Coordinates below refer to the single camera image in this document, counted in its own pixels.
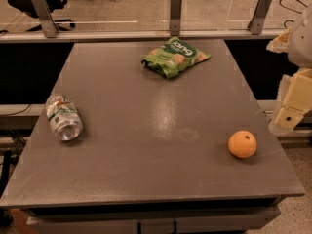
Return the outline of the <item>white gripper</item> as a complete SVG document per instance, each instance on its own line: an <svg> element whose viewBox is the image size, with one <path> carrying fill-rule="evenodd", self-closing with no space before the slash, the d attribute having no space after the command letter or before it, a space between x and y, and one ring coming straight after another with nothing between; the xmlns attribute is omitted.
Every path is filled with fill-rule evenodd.
<svg viewBox="0 0 312 234"><path fill-rule="evenodd" d="M292 25L292 29L285 29L271 40L266 50L273 53L288 52L290 62L299 67L311 67L312 4L303 10ZM311 110L312 69L299 68L293 76L282 77L268 130L274 135L285 135L291 132Z"/></svg>

